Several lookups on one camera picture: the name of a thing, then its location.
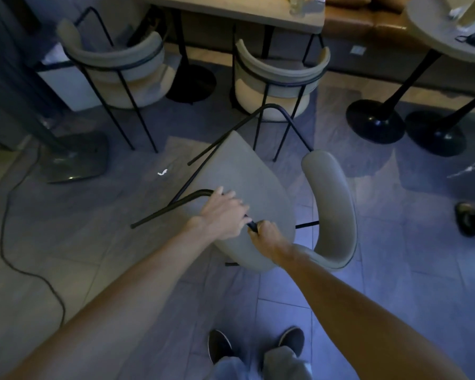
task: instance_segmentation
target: foot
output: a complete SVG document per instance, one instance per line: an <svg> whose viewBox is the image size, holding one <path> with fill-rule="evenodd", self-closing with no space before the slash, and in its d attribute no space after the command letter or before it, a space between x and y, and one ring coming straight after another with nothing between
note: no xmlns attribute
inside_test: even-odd
<svg viewBox="0 0 475 380"><path fill-rule="evenodd" d="M288 346L297 357L301 356L304 347L304 332L299 327L287 329L279 338L278 346Z"/></svg>
<svg viewBox="0 0 475 380"><path fill-rule="evenodd" d="M454 209L459 231L466 237L475 236L475 229L469 223L469 215L475 214L475 209L468 203L457 203Z"/></svg>
<svg viewBox="0 0 475 380"><path fill-rule="evenodd" d="M218 329L213 329L208 336L208 353L213 365L215 365L222 357L235 356L229 339Z"/></svg>

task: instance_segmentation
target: rectangular table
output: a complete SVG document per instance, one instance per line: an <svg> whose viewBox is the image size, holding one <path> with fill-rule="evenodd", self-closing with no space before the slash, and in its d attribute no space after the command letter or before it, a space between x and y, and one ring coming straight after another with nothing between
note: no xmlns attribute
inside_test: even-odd
<svg viewBox="0 0 475 380"><path fill-rule="evenodd" d="M208 98L215 89L216 79L208 69L199 65L190 65L186 54L180 10L264 24L265 33L261 55L263 59L266 59L269 54L274 27L314 35L321 33L324 26L325 5L315 0L310 0L304 5L303 16L290 14L288 0L146 0L146 2L171 8L182 60L167 98L182 103L194 103Z"/></svg>

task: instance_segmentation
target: wall outlet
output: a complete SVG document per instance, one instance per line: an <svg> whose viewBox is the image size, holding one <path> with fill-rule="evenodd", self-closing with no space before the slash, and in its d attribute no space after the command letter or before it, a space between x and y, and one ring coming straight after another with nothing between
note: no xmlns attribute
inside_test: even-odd
<svg viewBox="0 0 475 380"><path fill-rule="evenodd" d="M365 46L354 45L354 46L352 46L352 49L350 49L350 54L362 56L365 51L366 51Z"/></svg>

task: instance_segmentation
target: pillow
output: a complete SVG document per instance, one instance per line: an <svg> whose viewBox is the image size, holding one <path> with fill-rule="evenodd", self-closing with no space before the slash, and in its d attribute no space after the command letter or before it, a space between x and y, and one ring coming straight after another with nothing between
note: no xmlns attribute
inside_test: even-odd
<svg viewBox="0 0 475 380"><path fill-rule="evenodd" d="M326 0L327 5L342 6L344 8L362 8L368 5L371 0Z"/></svg>
<svg viewBox="0 0 475 380"><path fill-rule="evenodd" d="M390 9L396 13L402 13L406 4L410 0L373 0L382 5L383 7Z"/></svg>

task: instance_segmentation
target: tabletop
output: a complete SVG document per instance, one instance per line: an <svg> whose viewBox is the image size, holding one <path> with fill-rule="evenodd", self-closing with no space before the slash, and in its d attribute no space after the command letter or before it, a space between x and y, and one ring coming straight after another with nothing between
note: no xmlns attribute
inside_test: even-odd
<svg viewBox="0 0 475 380"><path fill-rule="evenodd" d="M315 1L305 5L303 16L292 16L287 0L146 0L150 4L206 13L275 27L320 33L324 6Z"/></svg>
<svg viewBox="0 0 475 380"><path fill-rule="evenodd" d="M475 25L465 32L458 30L443 0L410 0L403 13L412 36L444 55L475 63L475 47L455 39L474 33Z"/></svg>

